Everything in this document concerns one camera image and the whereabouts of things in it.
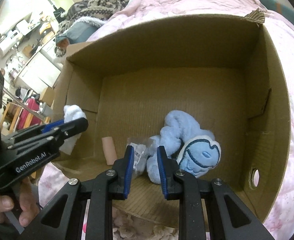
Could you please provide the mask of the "person's left hand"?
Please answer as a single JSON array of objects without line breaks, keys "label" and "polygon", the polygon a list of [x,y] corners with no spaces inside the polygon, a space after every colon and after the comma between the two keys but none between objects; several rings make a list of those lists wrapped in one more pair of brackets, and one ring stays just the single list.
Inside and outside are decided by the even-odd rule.
[{"label": "person's left hand", "polygon": [[[39,213],[39,207],[36,204],[35,196],[32,193],[32,183],[26,177],[20,184],[19,204],[22,213],[19,217],[21,226],[26,227]],[[14,208],[14,201],[9,196],[0,195],[0,224],[5,221],[5,212]]]}]

